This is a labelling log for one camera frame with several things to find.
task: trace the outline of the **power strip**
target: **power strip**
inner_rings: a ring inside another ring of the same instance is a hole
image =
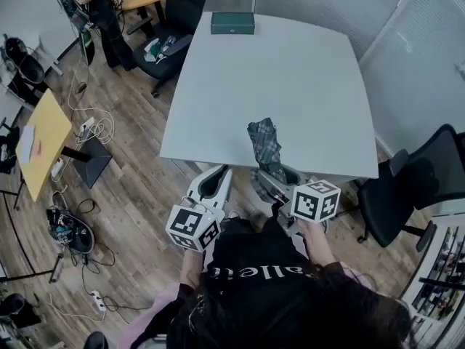
[[[92,298],[94,299],[94,302],[97,305],[97,307],[99,308],[99,310],[100,311],[107,311],[107,307],[103,303],[103,300],[102,300],[102,298],[100,296],[100,293],[95,289],[90,294],[91,294]]]
[[[85,121],[82,125],[81,128],[79,128],[79,135],[84,136],[84,132],[86,129],[90,129],[90,127],[93,127],[95,124],[95,119],[94,117],[91,117],[89,120]]]
[[[64,164],[63,159],[58,158],[57,162],[55,163],[55,165],[52,168],[52,177],[54,178],[54,180],[57,179],[57,176],[60,173],[60,170],[62,169],[63,164]]]

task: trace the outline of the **paper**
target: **paper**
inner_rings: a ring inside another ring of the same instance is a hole
[[[148,53],[150,51],[150,48],[152,47],[152,45],[155,45],[158,43],[158,38],[152,40],[150,43],[148,43],[148,45],[144,48],[145,52]]]
[[[31,159],[32,145],[34,144],[34,125],[24,127],[21,135],[21,157],[20,164],[27,164]]]

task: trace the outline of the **person sitting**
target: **person sitting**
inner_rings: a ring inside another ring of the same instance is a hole
[[[204,271],[203,255],[186,249],[177,299],[131,349],[158,334],[168,349],[413,348],[408,309],[347,276],[321,224],[298,222],[310,259],[275,217],[260,233],[248,220],[222,222]]]

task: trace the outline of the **white wall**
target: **white wall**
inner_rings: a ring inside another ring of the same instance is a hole
[[[465,131],[465,0],[409,0],[361,71],[385,148],[414,151],[444,123]]]
[[[38,33],[55,57],[75,39],[68,17],[64,12],[60,14],[57,0],[0,0],[0,43],[4,33],[26,41],[28,35]],[[7,117],[7,123],[11,124],[20,106],[0,88],[0,119]]]
[[[256,0],[255,11],[345,33],[359,59],[394,12],[398,2],[399,0]]]

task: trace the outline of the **wooden floor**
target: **wooden floor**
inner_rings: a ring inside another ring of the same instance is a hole
[[[140,33],[128,38],[133,48],[143,40]],[[147,307],[160,291],[179,278],[181,253],[171,244],[164,230],[171,207],[186,193],[190,181],[209,166],[170,161],[158,156],[176,80],[169,82],[155,100],[150,95],[155,80],[139,69],[130,72],[122,68],[109,69],[98,38],[95,41],[97,54],[89,68],[89,86],[79,107],[101,108],[112,113],[116,133],[106,147],[113,160],[91,190],[85,187],[72,166],[65,170],[58,184],[50,181],[46,185],[38,202],[32,202],[29,192],[24,190],[20,211],[12,211],[12,216],[33,267],[36,271],[46,270],[53,266],[57,253],[61,251],[47,230],[45,209],[50,206],[52,192],[68,186],[64,196],[71,210],[75,210],[77,204],[86,198],[94,199],[99,209],[85,214],[84,218],[93,227],[97,241],[115,252],[116,264],[112,268],[101,267],[100,275],[85,270],[87,289],[98,289],[122,305]],[[79,58],[78,47],[73,48],[60,62],[64,75],[51,74],[47,79],[68,116],[71,109],[66,98]],[[74,86],[85,81],[86,77],[86,68],[81,65]],[[71,104],[77,101],[73,92],[74,89],[70,96]],[[28,116],[28,112],[24,112],[19,124],[24,124]],[[98,111],[76,111],[73,117],[75,132],[90,116],[99,119],[105,115]],[[74,138],[69,139],[68,145],[74,146]],[[16,190],[18,183],[19,172],[15,176],[0,177],[3,189]],[[355,192],[349,185],[342,188],[346,194],[342,207],[349,206],[349,198],[356,201]],[[7,200],[12,208],[14,198],[8,197]],[[248,217],[266,207],[251,191],[247,170],[236,169],[227,209]],[[425,217],[425,214],[415,213],[411,225],[424,228]],[[328,238],[334,254],[352,268],[365,273],[380,292],[398,296],[421,256],[414,249],[417,238],[401,234],[389,248],[382,249],[372,239],[359,245],[356,238],[362,233],[363,221],[359,214],[346,215],[331,222]],[[110,261],[110,255],[102,246],[96,247],[94,258]],[[15,240],[2,198],[0,260],[9,276],[30,272]],[[126,327],[117,313],[108,313],[105,321],[100,323],[85,318],[62,317],[47,304],[52,295],[54,304],[62,312],[102,318],[91,297],[84,292],[81,261],[78,267],[73,267],[70,255],[66,253],[59,281],[52,285],[47,282],[48,276],[41,276],[7,286],[11,292],[25,294],[32,303],[35,302],[33,292],[39,297],[37,311],[45,323],[37,328],[36,338],[42,347],[62,340],[70,348],[82,348],[87,335],[96,330],[104,332],[113,344],[117,342]],[[131,321],[138,312],[121,310],[121,315]]]

